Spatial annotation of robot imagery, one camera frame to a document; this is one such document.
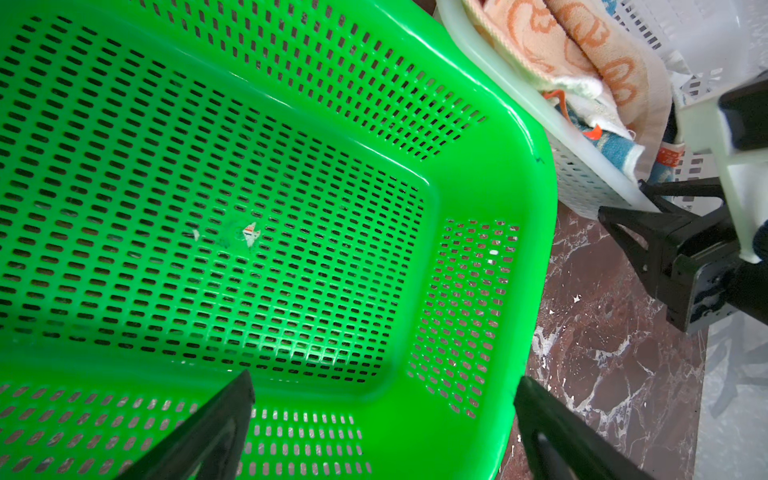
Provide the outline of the white plastic basket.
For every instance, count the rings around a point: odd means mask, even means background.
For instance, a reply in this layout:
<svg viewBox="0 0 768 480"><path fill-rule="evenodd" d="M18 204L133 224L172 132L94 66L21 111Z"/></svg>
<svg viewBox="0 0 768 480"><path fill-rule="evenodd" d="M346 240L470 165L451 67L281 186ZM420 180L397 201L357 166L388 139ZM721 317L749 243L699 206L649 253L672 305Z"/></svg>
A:
<svg viewBox="0 0 768 480"><path fill-rule="evenodd" d="M614 20L677 72L687 105L722 94L767 68L764 1L607 1ZM601 206L653 210L639 188L529 85L484 40L459 1L440 1L436 19L454 43L546 130L559 200L595 219Z"/></svg>

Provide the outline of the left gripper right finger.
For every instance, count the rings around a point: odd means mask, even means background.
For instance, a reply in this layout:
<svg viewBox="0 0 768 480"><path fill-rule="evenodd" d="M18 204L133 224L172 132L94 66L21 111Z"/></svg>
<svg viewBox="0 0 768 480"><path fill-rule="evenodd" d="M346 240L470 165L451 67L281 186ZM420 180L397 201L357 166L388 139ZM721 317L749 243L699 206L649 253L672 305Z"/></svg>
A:
<svg viewBox="0 0 768 480"><path fill-rule="evenodd" d="M534 379L520 379L514 406L535 479L650 477Z"/></svg>

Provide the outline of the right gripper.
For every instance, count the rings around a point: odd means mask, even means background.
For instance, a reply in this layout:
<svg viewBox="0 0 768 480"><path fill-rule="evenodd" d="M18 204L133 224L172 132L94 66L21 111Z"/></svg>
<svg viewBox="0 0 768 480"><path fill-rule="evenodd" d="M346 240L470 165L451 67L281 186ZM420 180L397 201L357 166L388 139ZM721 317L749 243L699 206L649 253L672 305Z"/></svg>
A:
<svg viewBox="0 0 768 480"><path fill-rule="evenodd" d="M725 202L719 178L640 181L639 189L663 211L602 207L598 219L649 295L668 300L667 320L686 334L739 312L765 324L767 262L753 264L739 257L738 244L729 242L726 209L699 216L668 200L705 197Z"/></svg>

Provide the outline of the orange patterned towel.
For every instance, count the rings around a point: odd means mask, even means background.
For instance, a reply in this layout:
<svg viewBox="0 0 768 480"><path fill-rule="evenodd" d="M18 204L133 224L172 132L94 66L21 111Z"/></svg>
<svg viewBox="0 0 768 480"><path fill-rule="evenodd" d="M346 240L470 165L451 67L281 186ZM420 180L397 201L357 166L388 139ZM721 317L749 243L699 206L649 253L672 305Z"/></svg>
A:
<svg viewBox="0 0 768 480"><path fill-rule="evenodd" d="M662 60L602 1L465 1L476 30L542 96L564 90L615 105L651 151L667 130L673 88Z"/></svg>

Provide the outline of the green plastic basket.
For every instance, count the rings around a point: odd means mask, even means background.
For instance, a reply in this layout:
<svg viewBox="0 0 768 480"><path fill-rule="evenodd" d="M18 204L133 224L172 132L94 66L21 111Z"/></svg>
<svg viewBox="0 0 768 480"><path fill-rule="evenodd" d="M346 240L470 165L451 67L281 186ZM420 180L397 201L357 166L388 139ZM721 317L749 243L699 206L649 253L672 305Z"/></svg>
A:
<svg viewBox="0 0 768 480"><path fill-rule="evenodd" d="M492 479L544 129L410 1L1 5L1 475L113 478L242 372L240 479Z"/></svg>

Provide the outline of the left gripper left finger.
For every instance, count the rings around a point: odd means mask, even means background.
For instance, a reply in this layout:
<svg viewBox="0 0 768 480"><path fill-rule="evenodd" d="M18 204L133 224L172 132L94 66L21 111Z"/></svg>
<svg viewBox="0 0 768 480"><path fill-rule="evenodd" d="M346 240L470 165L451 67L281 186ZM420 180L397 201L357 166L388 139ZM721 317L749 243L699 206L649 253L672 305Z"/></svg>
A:
<svg viewBox="0 0 768 480"><path fill-rule="evenodd" d="M244 371L119 477L235 478L254 402L252 378Z"/></svg>

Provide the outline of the blue patterned towel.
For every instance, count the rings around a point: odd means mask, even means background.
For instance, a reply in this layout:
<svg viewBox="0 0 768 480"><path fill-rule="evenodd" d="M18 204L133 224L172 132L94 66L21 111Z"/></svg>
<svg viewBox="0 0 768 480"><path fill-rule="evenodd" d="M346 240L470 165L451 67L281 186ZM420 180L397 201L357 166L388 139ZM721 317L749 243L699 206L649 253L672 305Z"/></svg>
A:
<svg viewBox="0 0 768 480"><path fill-rule="evenodd" d="M675 109L650 162L651 151L635 142L635 133L623 125L611 100L588 99L564 90L543 92L542 97L629 180L658 184L675 179L686 151L685 143L679 140Z"/></svg>

